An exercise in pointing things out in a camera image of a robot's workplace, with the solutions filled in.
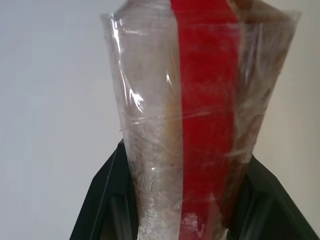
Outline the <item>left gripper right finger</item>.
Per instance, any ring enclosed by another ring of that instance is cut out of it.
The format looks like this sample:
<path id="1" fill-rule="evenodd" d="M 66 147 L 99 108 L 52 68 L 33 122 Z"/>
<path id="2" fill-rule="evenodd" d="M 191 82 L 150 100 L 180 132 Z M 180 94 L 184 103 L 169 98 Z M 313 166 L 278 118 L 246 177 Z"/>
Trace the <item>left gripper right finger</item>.
<path id="1" fill-rule="evenodd" d="M 226 240 L 320 240 L 285 188 L 254 156 Z"/>

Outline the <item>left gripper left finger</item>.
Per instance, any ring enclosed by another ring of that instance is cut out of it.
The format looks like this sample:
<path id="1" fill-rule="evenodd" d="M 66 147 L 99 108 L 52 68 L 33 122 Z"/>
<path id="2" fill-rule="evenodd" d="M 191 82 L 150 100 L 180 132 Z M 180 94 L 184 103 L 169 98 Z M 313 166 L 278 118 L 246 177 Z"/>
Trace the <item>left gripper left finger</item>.
<path id="1" fill-rule="evenodd" d="M 120 141 L 93 177 L 69 240 L 137 240 L 138 228 L 134 185 Z"/>

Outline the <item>red-labelled bottle of brown drink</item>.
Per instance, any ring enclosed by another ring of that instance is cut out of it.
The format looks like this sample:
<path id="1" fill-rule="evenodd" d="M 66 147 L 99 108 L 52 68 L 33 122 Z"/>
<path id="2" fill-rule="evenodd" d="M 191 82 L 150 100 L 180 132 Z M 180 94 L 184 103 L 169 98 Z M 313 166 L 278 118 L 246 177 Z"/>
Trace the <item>red-labelled bottle of brown drink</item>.
<path id="1" fill-rule="evenodd" d="M 263 0 L 126 0 L 101 15 L 134 240 L 226 239 L 300 16 Z"/>

